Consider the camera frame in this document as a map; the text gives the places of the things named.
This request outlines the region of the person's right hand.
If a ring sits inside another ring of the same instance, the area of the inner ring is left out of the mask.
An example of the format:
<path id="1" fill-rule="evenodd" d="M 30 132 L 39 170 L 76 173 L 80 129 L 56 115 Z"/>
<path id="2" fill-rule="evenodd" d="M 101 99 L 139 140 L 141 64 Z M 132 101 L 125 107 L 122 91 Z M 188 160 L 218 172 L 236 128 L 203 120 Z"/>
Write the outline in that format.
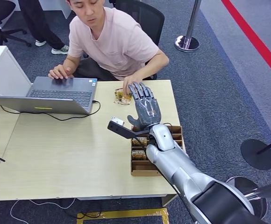
<path id="1" fill-rule="evenodd" d="M 72 75 L 70 67 L 65 67 L 64 65 L 55 66 L 52 70 L 49 70 L 48 76 L 51 79 L 68 79 Z"/>

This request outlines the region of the person's left hand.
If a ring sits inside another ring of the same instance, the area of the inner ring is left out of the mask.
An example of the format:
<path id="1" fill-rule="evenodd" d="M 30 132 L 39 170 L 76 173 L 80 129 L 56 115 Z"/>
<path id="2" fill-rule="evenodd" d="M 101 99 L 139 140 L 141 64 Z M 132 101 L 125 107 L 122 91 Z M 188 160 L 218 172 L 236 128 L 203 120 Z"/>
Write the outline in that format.
<path id="1" fill-rule="evenodd" d="M 125 77 L 123 85 L 123 96 L 127 96 L 129 94 L 128 85 L 132 85 L 133 82 L 139 83 L 142 82 L 143 77 L 140 73 L 134 73 L 132 75 Z"/>

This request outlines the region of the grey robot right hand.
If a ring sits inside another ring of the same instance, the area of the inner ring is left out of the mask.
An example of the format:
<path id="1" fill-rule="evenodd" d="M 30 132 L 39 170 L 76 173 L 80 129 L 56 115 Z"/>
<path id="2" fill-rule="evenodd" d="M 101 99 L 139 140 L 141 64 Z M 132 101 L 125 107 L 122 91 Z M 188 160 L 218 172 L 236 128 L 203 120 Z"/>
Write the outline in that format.
<path id="1" fill-rule="evenodd" d="M 128 115 L 127 119 L 130 124 L 139 130 L 143 130 L 161 121 L 161 112 L 158 102 L 149 87 L 142 82 L 132 82 L 128 84 L 127 87 L 134 99 L 138 114 L 138 119 Z"/>

